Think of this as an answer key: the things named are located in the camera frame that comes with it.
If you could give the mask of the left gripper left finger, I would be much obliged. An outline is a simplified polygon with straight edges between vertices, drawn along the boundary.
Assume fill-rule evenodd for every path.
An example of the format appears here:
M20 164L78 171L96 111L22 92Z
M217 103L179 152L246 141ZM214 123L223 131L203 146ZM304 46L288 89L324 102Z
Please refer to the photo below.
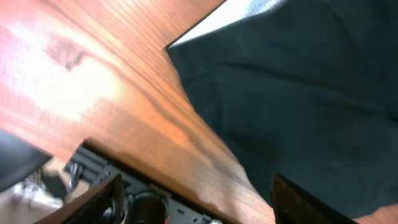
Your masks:
M114 174L35 224L121 223L123 217L124 184Z

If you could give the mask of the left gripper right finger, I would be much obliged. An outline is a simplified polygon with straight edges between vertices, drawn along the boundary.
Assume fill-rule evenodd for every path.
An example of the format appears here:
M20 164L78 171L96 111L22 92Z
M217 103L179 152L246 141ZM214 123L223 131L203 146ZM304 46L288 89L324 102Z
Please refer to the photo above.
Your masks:
M276 224L356 224L281 174L274 176L271 202Z

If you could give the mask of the black shorts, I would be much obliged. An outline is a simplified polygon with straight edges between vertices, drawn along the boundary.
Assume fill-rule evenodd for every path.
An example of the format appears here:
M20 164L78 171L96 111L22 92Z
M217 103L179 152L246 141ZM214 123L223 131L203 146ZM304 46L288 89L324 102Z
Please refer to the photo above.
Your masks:
M397 1L226 1L168 48L266 201L275 174L350 218L397 203Z

